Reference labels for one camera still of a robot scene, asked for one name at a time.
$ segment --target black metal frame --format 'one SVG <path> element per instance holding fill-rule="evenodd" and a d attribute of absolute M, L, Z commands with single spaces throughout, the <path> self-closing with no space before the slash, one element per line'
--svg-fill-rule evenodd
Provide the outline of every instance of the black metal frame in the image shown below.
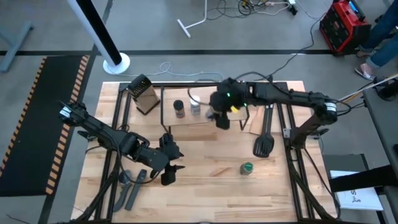
<path fill-rule="evenodd" d="M 198 84 L 198 85 L 194 85 L 195 87 L 217 86 L 217 83 L 215 83 L 215 82 L 209 82 L 209 83 L 197 83 L 197 82 L 195 82 L 195 83 Z M 169 128 L 166 128 L 166 126 L 164 125 L 164 119 L 163 119 L 163 112 L 164 112 L 163 95 L 164 94 L 163 94 L 163 92 L 164 92 L 164 86 L 161 85 L 160 86 L 160 125 L 162 125 L 162 127 L 163 127 L 163 129 L 164 129 L 164 131 L 166 133 L 171 134 L 171 132 L 172 132 L 171 131 L 171 126 L 169 126 Z M 244 123 L 242 124 L 242 120 L 239 120 L 239 125 L 240 125 L 242 131 L 246 127 L 246 124 L 248 123 L 249 118 L 250 118 L 249 108 L 246 107 L 246 119 L 244 120 Z"/>
<path fill-rule="evenodd" d="M 213 82 L 209 82 L 209 83 L 197 83 L 197 82 L 180 82 L 180 83 L 173 83 L 173 82 L 154 82 L 153 86 L 154 87 L 161 87 L 161 89 L 164 89 L 164 87 L 201 87 L 201 86 L 214 86 L 215 83 Z M 119 112 L 120 112 L 120 107 L 121 107 L 121 100 L 123 97 L 123 93 L 126 89 L 126 84 L 125 83 L 120 83 L 119 85 L 119 93 L 118 93 L 118 98 L 116 100 L 116 106 L 115 106 L 115 114 L 113 116 L 113 123 L 112 123 L 112 127 L 116 128 L 117 123 L 118 123 L 118 117 L 119 117 Z M 125 124 L 127 124 L 127 119 L 129 116 L 129 109 L 130 109 L 130 104 L 131 104 L 131 97 L 129 95 L 127 95 L 127 100 L 126 100 L 126 106 L 124 109 L 124 114 L 123 114 L 123 121 L 122 121 L 122 126 L 124 126 Z M 283 129 L 286 129 L 286 123 L 285 123 L 285 116 L 284 116 L 284 112 L 282 109 L 282 105 L 281 104 L 277 104 L 277 109 L 278 109 L 278 114 L 279 114 L 279 121 L 280 121 L 280 126 Z M 287 105 L 287 114 L 289 117 L 289 123 L 290 123 L 290 127 L 294 128 L 295 127 L 295 120 L 294 120 L 294 115 L 293 115 L 293 110 L 292 107 Z M 163 126 L 166 132 L 171 132 L 170 127 L 169 130 L 166 129 L 165 126 Z M 285 146 L 285 154 L 286 154 L 286 159 L 287 162 L 292 160 L 292 154 L 291 151 L 292 149 L 290 148 L 290 143 L 289 143 L 289 137 L 284 136 L 283 135 L 283 140 L 284 140 L 284 146 Z M 305 185 L 308 187 L 308 180 L 307 180 L 307 176 L 305 173 L 305 166 L 304 166 L 304 162 L 303 162 L 303 157 L 302 157 L 302 153 L 299 150 L 294 150 L 296 155 L 297 155 L 297 163 L 298 163 L 298 168 L 299 168 L 299 174 L 303 180 L 303 182 L 305 183 Z M 106 181 L 106 178 L 108 176 L 109 173 L 109 167 L 110 167 L 110 163 L 111 163 L 111 152 L 107 152 L 106 157 L 105 157 L 105 163 L 104 163 L 104 169 L 103 169 L 103 176 L 101 178 L 101 185 L 103 185 L 103 183 Z M 301 208 L 301 203 L 300 203 L 300 196 L 299 196 L 299 192 L 298 192 L 298 187 L 297 187 L 297 183 L 294 181 L 293 177 L 292 177 L 292 172 L 289 170 L 289 177 L 290 177 L 290 184 L 291 184 L 291 188 L 292 188 L 292 195 L 293 195 L 293 200 L 294 200 L 294 207 L 295 207 L 295 211 L 296 211 L 296 215 L 297 215 L 297 222 L 279 222 L 278 224 L 288 224 L 288 223 L 323 223 L 323 224 L 327 224 L 327 223 L 345 223 L 345 224 L 350 224 L 352 222 L 344 222 L 344 221 L 339 221 L 339 220 L 320 220 L 320 219 L 316 219 L 315 218 L 315 214 L 313 211 L 313 205 L 308 201 L 308 199 L 305 199 L 305 204 L 307 207 L 307 211 L 308 211 L 308 218 L 304 218 L 303 216 L 303 212 L 302 212 L 302 208 Z M 112 220 L 113 217 L 113 205 L 114 205 L 114 199 L 116 197 L 116 187 L 117 187 L 117 180 L 115 180 L 115 182 L 113 183 L 112 187 L 111 187 L 111 192 L 110 192 L 110 196 L 109 196 L 109 203 L 108 203 L 108 209 L 107 209 L 107 214 L 106 214 L 106 220 Z M 102 206 L 103 203 L 101 202 L 97 209 L 96 209 L 96 213 L 95 213 L 95 220 L 98 222 L 104 221 L 103 219 L 101 220 L 101 212 L 102 212 Z"/>

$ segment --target small jar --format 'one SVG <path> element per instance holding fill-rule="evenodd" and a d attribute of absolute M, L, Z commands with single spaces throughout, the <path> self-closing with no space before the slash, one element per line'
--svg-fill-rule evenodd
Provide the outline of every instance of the small jar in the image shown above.
<path fill-rule="evenodd" d="M 245 162 L 241 165 L 240 171 L 241 175 L 249 175 L 253 172 L 254 165 L 251 162 Z"/>
<path fill-rule="evenodd" d="M 197 103 L 197 102 L 200 102 L 200 97 L 192 96 L 192 99 L 190 100 L 190 102 L 191 102 L 191 113 L 193 115 L 200 114 L 200 104 Z"/>
<path fill-rule="evenodd" d="M 175 116 L 177 118 L 185 117 L 184 102 L 182 100 L 174 101 L 173 107 L 174 107 L 174 110 L 175 110 Z"/>

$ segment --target wooden table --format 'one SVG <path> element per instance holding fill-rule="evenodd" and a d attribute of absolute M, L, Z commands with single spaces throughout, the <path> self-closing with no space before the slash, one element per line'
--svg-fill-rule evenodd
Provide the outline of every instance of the wooden table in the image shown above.
<path fill-rule="evenodd" d="M 95 113 L 98 119 L 109 125 L 113 118 L 118 86 L 119 83 L 103 83 Z M 288 86 L 304 91 L 302 82 L 288 82 Z M 257 110 L 251 106 L 249 110 L 251 118 L 244 131 L 240 130 L 237 121 L 232 121 L 231 128 L 227 131 L 216 128 L 214 123 L 173 126 L 172 134 L 185 157 L 172 164 L 181 164 L 186 168 L 177 172 L 177 181 L 169 186 L 161 186 L 159 178 L 143 185 L 132 211 L 121 209 L 114 213 L 113 222 L 295 222 L 278 114 L 275 112 L 272 120 L 274 150 L 269 158 L 260 159 L 252 154 L 257 136 L 248 133 Z M 294 107 L 293 111 L 297 126 L 311 115 L 308 108 Z M 164 133 L 159 115 L 159 106 L 143 116 L 137 112 L 132 102 L 128 122 L 130 129 L 149 139 L 152 147 L 158 146 L 158 140 Z M 323 178 L 327 180 L 318 142 L 307 140 L 307 149 Z M 86 155 L 72 218 L 78 217 L 96 195 L 105 154 L 106 151 L 99 148 Z M 310 190 L 325 209 L 335 216 L 332 198 L 322 186 L 307 156 L 303 156 L 303 160 Z M 239 174 L 239 166 L 243 162 L 254 164 L 251 175 Z M 127 159 L 123 160 L 123 164 L 125 169 L 133 171 L 134 178 L 140 169 L 150 172 L 148 167 Z M 120 191 L 121 187 L 118 187 L 116 200 Z M 299 191 L 303 214 L 307 217 L 304 197 Z M 106 214 L 107 200 L 104 201 L 103 216 Z"/>

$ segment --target white pole stand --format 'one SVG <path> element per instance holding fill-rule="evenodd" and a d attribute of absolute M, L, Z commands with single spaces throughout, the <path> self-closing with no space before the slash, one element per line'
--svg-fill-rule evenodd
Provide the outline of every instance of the white pole stand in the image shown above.
<path fill-rule="evenodd" d="M 104 60 L 103 68 L 106 73 L 111 75 L 119 75 L 125 72 L 130 66 L 130 57 L 125 53 L 120 53 L 122 57 L 122 62 L 119 65 L 110 65 L 106 60 Z"/>
<path fill-rule="evenodd" d="M 197 23 L 191 24 L 189 26 L 184 26 L 181 22 L 180 19 L 177 19 L 177 22 L 180 24 L 181 28 L 184 30 L 184 33 L 187 35 L 188 38 L 191 38 L 191 34 L 188 32 L 188 29 L 191 27 L 194 27 L 196 25 L 199 25 L 201 23 L 204 23 L 207 19 L 207 0 L 205 0 L 205 18 L 203 18 L 202 21 L 199 21 Z"/>

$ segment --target black tool handle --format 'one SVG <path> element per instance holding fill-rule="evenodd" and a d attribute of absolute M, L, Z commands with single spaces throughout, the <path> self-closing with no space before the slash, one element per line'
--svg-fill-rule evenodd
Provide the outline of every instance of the black tool handle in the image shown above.
<path fill-rule="evenodd" d="M 267 120 L 268 120 L 268 108 L 269 106 L 266 106 L 265 110 L 264 110 L 264 119 L 262 120 L 262 132 L 261 135 L 266 135 L 267 134 Z"/>
<path fill-rule="evenodd" d="M 126 200 L 127 197 L 127 192 L 129 191 L 130 187 L 131 187 L 130 183 L 126 184 L 123 187 L 122 191 L 120 192 L 120 197 L 118 201 L 113 206 L 113 212 L 117 212 L 122 208 L 124 201 Z"/>
<path fill-rule="evenodd" d="M 274 105 L 269 105 L 268 116 L 267 116 L 267 133 L 271 133 L 272 112 L 273 111 L 274 111 Z"/>
<path fill-rule="evenodd" d="M 147 171 L 142 169 L 139 172 L 136 181 L 137 182 L 143 182 L 146 176 L 147 176 Z M 134 201 L 136 200 L 136 197 L 138 195 L 138 191 L 139 191 L 140 186 L 141 186 L 141 184 L 138 184 L 138 183 L 134 184 L 134 187 L 132 188 L 129 200 L 127 201 L 126 206 L 124 207 L 125 210 L 131 211 L 132 205 L 134 204 Z"/>

